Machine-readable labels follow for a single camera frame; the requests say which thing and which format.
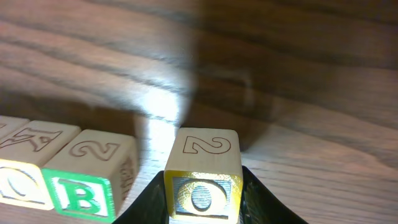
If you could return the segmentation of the yellow O block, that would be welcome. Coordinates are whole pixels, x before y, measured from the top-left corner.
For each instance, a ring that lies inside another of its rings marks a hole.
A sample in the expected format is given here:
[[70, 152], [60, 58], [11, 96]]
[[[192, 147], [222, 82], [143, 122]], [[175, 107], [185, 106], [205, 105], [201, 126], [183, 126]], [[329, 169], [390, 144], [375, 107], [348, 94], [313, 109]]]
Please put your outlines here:
[[42, 168], [80, 132], [70, 124], [31, 121], [1, 139], [1, 202], [52, 210]]

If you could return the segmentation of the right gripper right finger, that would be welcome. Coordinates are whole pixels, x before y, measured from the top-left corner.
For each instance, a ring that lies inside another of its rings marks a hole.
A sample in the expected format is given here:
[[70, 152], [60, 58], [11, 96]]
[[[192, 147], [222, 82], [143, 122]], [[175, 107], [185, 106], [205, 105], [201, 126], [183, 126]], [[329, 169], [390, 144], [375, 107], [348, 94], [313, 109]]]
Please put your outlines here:
[[246, 166], [242, 168], [240, 224], [308, 224], [286, 207]]

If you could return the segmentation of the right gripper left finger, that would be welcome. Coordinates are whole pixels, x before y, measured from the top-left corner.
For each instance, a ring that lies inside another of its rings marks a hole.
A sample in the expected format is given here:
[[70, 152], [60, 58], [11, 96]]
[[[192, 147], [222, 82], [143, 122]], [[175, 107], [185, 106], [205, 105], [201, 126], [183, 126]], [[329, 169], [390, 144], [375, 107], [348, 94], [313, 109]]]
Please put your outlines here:
[[147, 187], [113, 224], [169, 224], [164, 171], [158, 172]]

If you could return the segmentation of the green R block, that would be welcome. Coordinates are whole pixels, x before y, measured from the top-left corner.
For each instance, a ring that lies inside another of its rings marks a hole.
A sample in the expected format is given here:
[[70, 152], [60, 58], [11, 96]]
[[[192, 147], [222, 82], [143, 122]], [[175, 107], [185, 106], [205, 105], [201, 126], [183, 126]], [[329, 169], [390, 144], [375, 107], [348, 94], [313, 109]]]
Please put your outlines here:
[[11, 116], [0, 116], [0, 138], [6, 137], [8, 134], [19, 129], [23, 125], [29, 123], [26, 118], [16, 118]]

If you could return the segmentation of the green B block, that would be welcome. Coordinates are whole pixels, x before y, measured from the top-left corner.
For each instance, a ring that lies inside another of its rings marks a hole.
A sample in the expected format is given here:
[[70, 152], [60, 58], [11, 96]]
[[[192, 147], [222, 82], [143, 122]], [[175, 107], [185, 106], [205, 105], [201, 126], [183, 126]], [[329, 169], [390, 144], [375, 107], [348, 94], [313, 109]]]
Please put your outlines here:
[[111, 223], [138, 166], [134, 137], [86, 129], [51, 158], [42, 173], [58, 213]]

